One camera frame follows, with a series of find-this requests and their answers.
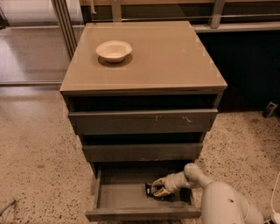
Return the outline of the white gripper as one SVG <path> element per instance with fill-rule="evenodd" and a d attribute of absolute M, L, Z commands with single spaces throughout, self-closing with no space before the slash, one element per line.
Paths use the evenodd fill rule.
<path fill-rule="evenodd" d="M 163 178 L 158 178 L 152 183 L 152 186 L 161 187 L 154 191 L 153 196 L 156 198 L 162 198 L 182 188 L 186 188 L 187 179 L 185 174 L 181 171 L 175 174 L 169 174 Z"/>

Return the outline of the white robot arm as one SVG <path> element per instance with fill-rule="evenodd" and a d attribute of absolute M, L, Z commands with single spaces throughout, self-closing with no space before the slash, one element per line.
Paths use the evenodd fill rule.
<path fill-rule="evenodd" d="M 203 189 L 201 196 L 202 224 L 264 224 L 264 218 L 257 206 L 231 185 L 209 178 L 194 163 L 186 164 L 181 172 L 169 174 L 155 180 L 151 194 L 163 198 L 183 188 Z"/>

